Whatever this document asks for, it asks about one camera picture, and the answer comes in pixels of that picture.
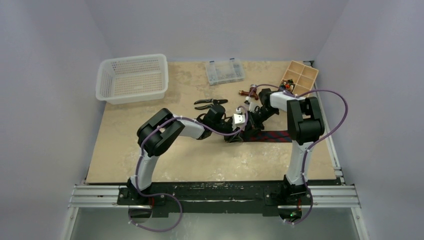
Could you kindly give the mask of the red navy striped tie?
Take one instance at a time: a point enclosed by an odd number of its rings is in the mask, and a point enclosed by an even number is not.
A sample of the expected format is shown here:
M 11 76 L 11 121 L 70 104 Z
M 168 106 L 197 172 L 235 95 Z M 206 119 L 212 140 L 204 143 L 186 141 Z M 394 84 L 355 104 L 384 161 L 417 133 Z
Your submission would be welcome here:
M 287 130 L 257 131 L 252 134 L 244 133 L 244 142 L 291 143 L 292 139 Z

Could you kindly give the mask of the wooden compartment box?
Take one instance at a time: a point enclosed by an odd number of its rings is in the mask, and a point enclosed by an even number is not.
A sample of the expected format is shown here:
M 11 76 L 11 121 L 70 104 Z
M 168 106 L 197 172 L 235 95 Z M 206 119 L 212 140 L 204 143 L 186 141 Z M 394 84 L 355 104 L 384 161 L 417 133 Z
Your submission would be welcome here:
M 299 96 L 312 90 L 318 74 L 318 69 L 302 62 L 292 60 L 285 70 L 281 82 L 283 79 L 292 79 L 295 83 L 295 88 L 292 94 Z

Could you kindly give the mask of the white plastic basket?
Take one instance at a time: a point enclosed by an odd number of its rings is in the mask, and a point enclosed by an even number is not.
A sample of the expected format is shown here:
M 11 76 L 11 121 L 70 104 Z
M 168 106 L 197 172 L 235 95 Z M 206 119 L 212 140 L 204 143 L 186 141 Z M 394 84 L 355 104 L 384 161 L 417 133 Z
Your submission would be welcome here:
M 95 97 L 112 105 L 161 100 L 169 86 L 164 54 L 111 58 L 97 71 Z

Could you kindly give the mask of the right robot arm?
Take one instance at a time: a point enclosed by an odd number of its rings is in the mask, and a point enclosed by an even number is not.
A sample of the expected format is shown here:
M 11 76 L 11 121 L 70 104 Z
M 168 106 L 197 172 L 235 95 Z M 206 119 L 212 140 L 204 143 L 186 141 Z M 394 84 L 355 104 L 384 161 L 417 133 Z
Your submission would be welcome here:
M 247 142 L 292 143 L 290 163 L 284 175 L 280 196 L 288 204 L 307 192 L 308 153 L 324 134 L 325 124 L 317 97 L 294 97 L 283 91 L 262 89 L 258 98 L 262 104 L 248 112 L 248 122 L 242 133 Z M 280 111 L 286 112 L 287 129 L 266 131 L 264 122 Z

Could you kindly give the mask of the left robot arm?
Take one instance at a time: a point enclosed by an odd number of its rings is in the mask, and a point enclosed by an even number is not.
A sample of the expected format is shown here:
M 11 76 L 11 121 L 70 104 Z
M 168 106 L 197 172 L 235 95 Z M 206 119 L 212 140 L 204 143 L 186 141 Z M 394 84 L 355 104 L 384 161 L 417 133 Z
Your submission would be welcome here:
M 157 162 L 179 137 L 204 140 L 213 133 L 223 137 L 238 136 L 247 126 L 248 109 L 239 106 L 231 117 L 224 118 L 225 109 L 214 106 L 197 118 L 173 114 L 163 108 L 145 122 L 138 130 L 137 137 L 140 153 L 135 173 L 129 180 L 129 197 L 138 205 L 149 199 L 149 188 L 153 182 L 153 173 Z

